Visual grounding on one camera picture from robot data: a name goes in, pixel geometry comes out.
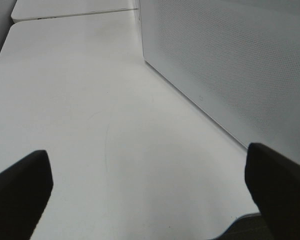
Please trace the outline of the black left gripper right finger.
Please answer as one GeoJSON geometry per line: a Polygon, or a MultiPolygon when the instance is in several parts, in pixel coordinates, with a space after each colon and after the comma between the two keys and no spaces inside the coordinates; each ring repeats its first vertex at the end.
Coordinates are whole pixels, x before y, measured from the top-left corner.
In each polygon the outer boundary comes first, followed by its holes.
{"type": "Polygon", "coordinates": [[[300,165],[264,144],[251,143],[244,181],[273,238],[300,240],[300,165]]]}

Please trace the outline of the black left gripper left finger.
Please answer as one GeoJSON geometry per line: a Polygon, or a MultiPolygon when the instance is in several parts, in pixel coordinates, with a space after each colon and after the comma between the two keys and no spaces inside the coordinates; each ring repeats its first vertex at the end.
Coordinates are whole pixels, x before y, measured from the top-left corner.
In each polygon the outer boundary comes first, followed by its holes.
{"type": "Polygon", "coordinates": [[[54,186],[46,150],[36,150],[0,173],[0,240],[29,240],[54,186]]]}

